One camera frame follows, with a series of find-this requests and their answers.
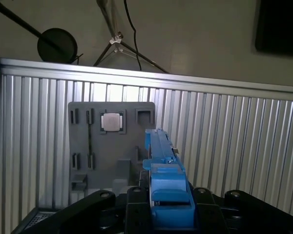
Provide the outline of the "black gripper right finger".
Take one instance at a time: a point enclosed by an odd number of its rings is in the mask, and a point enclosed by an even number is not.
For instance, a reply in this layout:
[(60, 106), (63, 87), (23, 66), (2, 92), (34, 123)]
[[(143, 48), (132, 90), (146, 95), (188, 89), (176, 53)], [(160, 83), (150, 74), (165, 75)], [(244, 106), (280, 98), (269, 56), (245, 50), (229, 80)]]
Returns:
[(200, 234), (293, 234), (293, 216), (240, 190), (194, 189)]

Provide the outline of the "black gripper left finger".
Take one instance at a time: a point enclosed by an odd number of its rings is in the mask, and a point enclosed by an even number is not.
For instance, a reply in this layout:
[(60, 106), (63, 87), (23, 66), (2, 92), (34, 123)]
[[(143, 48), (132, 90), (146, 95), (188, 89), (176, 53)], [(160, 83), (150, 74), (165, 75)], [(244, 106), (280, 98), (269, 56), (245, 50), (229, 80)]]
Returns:
[(148, 193), (132, 187), (125, 194), (99, 190), (61, 210), (34, 208), (14, 234), (149, 234)]

